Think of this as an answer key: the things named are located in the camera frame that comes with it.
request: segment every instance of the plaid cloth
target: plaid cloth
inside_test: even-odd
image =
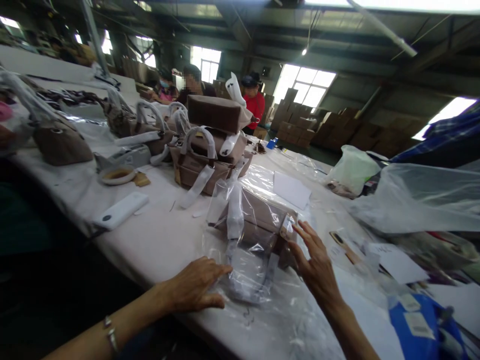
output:
[[[425,132],[425,140],[399,153],[390,161],[398,163],[414,155],[432,152],[450,143],[470,138],[480,133],[480,112],[461,114],[433,123]]]

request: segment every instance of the red shirt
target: red shirt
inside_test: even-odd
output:
[[[265,98],[261,92],[257,92],[256,97],[248,97],[245,95],[243,99],[246,101],[247,110],[251,111],[254,117],[262,120],[265,111]],[[255,129],[258,126],[257,122],[251,122],[247,125],[250,129]]]

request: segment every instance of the window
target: window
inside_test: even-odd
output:
[[[75,40],[76,40],[77,43],[83,44],[82,38],[80,37],[80,34],[78,32],[75,33]]]
[[[221,51],[192,46],[190,62],[201,71],[201,80],[213,83],[219,71]]]
[[[151,37],[146,36],[135,36],[135,45],[138,50],[143,54],[145,59],[144,63],[152,68],[157,67],[157,62],[155,61],[155,55],[153,54],[154,41]],[[137,52],[136,59],[140,63],[142,62],[142,57]]]
[[[366,9],[407,12],[417,11],[429,13],[468,14],[480,10],[480,3],[472,0],[356,0],[355,2]],[[305,0],[305,3],[311,5],[351,7],[347,0]]]
[[[294,88],[298,90],[294,102],[311,107],[313,113],[335,76],[334,72],[285,64],[273,93],[275,104],[285,98],[289,88]]]
[[[456,97],[454,98],[447,106],[445,106],[432,120],[428,122],[428,125],[425,126],[417,135],[413,138],[417,140],[425,140],[424,134],[431,124],[436,123],[439,120],[454,118],[473,104],[477,102],[476,99],[469,99],[466,97]]]
[[[15,20],[9,19],[8,17],[0,16],[0,21],[3,23],[3,25],[6,25],[11,28],[20,29],[20,24]]]
[[[105,39],[103,39],[101,50],[104,54],[110,54],[110,51],[112,51],[113,49],[114,48],[112,47],[112,42],[110,41],[110,33],[108,30],[105,30]]]

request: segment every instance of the bracelet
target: bracelet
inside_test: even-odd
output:
[[[112,320],[110,319],[110,316],[105,316],[105,319],[103,320],[103,327],[105,329],[108,329],[112,325]],[[117,346],[117,339],[115,338],[115,328],[112,327],[107,335],[108,341],[110,342],[111,347],[113,348],[113,351],[115,351],[115,354],[118,355],[119,353],[119,347]]]

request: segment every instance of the white tablecloth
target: white tablecloth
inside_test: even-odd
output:
[[[72,88],[66,84],[60,86]],[[137,98],[134,94],[125,96],[130,105]],[[108,128],[86,123],[78,124],[78,128],[92,151],[109,156],[118,150]],[[186,190],[175,183],[173,168],[168,165],[146,170],[151,185],[140,188],[129,182],[108,187],[99,182],[95,161],[50,166],[43,162],[36,148],[22,149],[12,159],[40,182],[56,205],[87,236],[97,231],[92,219],[125,196],[134,191],[148,195],[149,204],[140,214],[95,240],[105,256],[139,284],[148,287],[167,280],[190,261],[205,255],[202,234],[210,198],[202,195],[188,210],[180,209],[177,200]],[[309,160],[274,149],[253,157],[251,171],[243,181],[258,184],[259,174],[273,179],[274,171],[298,178],[312,190],[312,196],[306,210],[296,210],[310,221],[327,248],[336,246],[330,231],[343,229],[364,237],[362,228],[343,210],[339,198],[319,184],[323,175],[303,163]],[[330,169],[325,164],[322,167],[324,171]],[[338,265],[335,273],[342,294],[380,357],[403,359],[388,313],[357,294],[357,291],[365,293],[365,287],[350,276],[350,263],[345,256],[338,256],[334,262]],[[261,306],[227,300],[224,310],[208,309],[180,318],[212,346],[240,359],[344,358],[327,320],[291,269],[277,271],[270,298],[270,302]]]

